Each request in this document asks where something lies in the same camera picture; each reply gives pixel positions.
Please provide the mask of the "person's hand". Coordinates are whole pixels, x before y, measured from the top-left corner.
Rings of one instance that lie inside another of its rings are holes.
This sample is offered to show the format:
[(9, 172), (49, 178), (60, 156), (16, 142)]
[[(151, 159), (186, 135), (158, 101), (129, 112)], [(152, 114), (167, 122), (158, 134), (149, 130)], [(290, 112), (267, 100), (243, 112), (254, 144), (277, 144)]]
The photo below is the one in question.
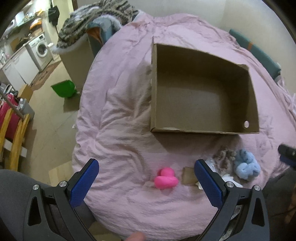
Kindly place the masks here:
[(142, 232), (135, 232), (126, 238), (125, 241), (145, 241), (145, 234)]

